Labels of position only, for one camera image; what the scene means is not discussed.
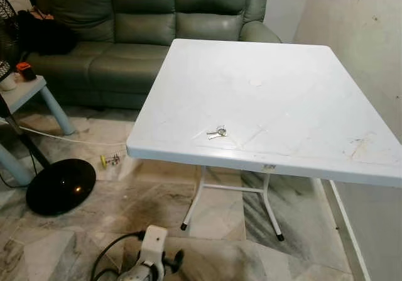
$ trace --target small container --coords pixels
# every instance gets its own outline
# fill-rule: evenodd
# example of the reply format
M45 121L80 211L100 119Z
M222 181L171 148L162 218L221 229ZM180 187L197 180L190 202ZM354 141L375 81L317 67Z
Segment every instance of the small container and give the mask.
M3 81L0 82L0 89L2 91L11 91L17 87L15 83L14 73L9 74Z
M25 81L32 81L36 79L36 75L28 62L21 62L17 64L17 69L19 74L24 78Z

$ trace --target stool leg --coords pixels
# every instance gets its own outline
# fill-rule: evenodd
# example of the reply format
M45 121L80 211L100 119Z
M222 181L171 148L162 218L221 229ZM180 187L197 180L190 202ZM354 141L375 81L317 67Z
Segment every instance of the stool leg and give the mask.
M64 110L60 107L59 103L57 103L55 97L53 97L53 94L49 91L49 88L44 86L44 88L41 89L40 93L43 99L45 100L47 106L49 107L50 111L55 116L64 134L71 135L75 131L75 128L73 127L73 125L71 125L67 115L65 114Z
M0 163L9 170L20 185L28 185L33 176L13 155L0 145Z
M182 231L185 231L188 223L190 222L190 218L194 212L195 206L197 205L198 200L200 199L201 193L202 193L202 189L204 188L204 182L205 182L205 172L207 170L206 166L202 166L202 170L201 170L201 178L198 182L198 188L197 188L197 193L195 194L195 197L191 203L190 208L187 211L186 217L183 220L182 226L180 226L180 229L182 229Z
M279 227L279 224L278 224L278 222L277 222L277 220L275 218L275 214L272 211L271 204L269 204L269 200L268 200L268 185L269 185L270 176L271 176L271 174L265 174L265 177L264 177L264 187L263 187L264 205L265 205L265 208L266 208L266 210L268 212L268 216L269 216L269 218L270 218L270 220L272 222L272 225L274 227L277 239L279 241L283 241L285 239L284 239L284 237L282 235L282 231L281 231L281 229Z

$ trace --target sofa backrest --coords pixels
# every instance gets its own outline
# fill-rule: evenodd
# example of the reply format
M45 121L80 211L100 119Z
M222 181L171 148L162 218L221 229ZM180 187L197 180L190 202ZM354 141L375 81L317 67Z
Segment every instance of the sofa backrest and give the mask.
M81 40L170 45L174 38L238 40L266 0L35 0Z

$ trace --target yellow object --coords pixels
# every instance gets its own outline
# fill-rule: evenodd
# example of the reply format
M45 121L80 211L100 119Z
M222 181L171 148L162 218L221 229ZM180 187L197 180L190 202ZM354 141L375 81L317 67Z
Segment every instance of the yellow object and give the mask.
M102 162L102 166L106 169L106 157L104 155L100 156L100 161Z

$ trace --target sofa armrest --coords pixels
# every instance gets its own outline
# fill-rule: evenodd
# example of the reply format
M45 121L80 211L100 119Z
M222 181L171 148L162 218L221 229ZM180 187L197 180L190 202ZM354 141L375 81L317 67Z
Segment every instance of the sofa armrest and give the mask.
M239 40L248 42L281 43L279 37L259 21L246 23L240 32Z

